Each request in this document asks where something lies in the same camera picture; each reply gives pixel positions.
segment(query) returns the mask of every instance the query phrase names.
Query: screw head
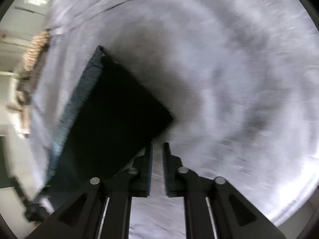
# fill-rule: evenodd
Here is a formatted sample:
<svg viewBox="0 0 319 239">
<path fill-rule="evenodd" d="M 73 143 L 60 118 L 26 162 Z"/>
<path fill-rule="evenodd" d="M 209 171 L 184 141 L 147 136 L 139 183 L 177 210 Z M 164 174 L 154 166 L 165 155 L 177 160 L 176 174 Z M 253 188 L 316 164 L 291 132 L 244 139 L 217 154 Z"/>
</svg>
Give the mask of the screw head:
<svg viewBox="0 0 319 239">
<path fill-rule="evenodd" d="M 186 168 L 186 167 L 179 167 L 179 168 L 177 169 L 177 171 L 178 171 L 179 173 L 187 173 L 187 172 L 188 172 L 188 168 Z"/>
<path fill-rule="evenodd" d="M 136 174 L 138 172 L 138 169 L 136 169 L 135 167 L 131 167 L 127 170 L 127 172 L 129 174 Z"/>
<path fill-rule="evenodd" d="M 223 185 L 226 183 L 226 180 L 223 177 L 216 177 L 215 178 L 215 183 L 219 184 L 219 185 Z"/>
<path fill-rule="evenodd" d="M 99 178 L 98 177 L 94 177 L 90 180 L 90 183 L 93 185 L 99 184 Z"/>
</svg>

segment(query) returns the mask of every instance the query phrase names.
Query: metal screw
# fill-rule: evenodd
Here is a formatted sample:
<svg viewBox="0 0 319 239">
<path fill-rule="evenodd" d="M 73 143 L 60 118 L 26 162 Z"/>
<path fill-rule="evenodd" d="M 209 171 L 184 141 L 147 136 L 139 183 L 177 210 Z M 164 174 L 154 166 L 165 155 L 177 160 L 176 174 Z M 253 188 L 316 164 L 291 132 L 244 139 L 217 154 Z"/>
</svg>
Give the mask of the metal screw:
<svg viewBox="0 0 319 239">
<path fill-rule="evenodd" d="M 179 167 L 179 168 L 177 169 L 177 171 L 178 171 L 179 173 L 187 173 L 187 172 L 188 172 L 188 168 L 186 168 L 186 167 Z"/>
<path fill-rule="evenodd" d="M 219 184 L 219 185 L 223 185 L 225 184 L 226 180 L 223 177 L 216 177 L 215 178 L 215 183 Z"/>
<path fill-rule="evenodd" d="M 127 170 L 127 172 L 129 174 L 136 174 L 138 172 L 138 169 L 134 168 L 134 167 L 131 167 Z"/>
<path fill-rule="evenodd" d="M 94 177 L 90 180 L 90 183 L 93 185 L 99 184 L 99 178 L 98 177 Z"/>
</svg>

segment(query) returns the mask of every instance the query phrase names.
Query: wrinkled fabric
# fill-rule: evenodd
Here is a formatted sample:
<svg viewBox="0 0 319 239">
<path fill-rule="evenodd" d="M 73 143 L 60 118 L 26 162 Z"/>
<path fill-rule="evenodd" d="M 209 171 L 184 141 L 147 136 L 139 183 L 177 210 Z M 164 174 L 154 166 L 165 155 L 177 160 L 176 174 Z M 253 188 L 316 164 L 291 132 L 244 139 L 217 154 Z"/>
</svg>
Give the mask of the wrinkled fabric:
<svg viewBox="0 0 319 239">
<path fill-rule="evenodd" d="M 275 225 L 318 185 L 319 36 L 298 0 L 52 0 L 31 142 L 43 166 L 52 131 L 98 45 L 174 115 L 156 140 L 151 196 L 133 199 L 130 238 L 185 238 L 165 197 L 160 146 L 224 176 Z"/>
</svg>

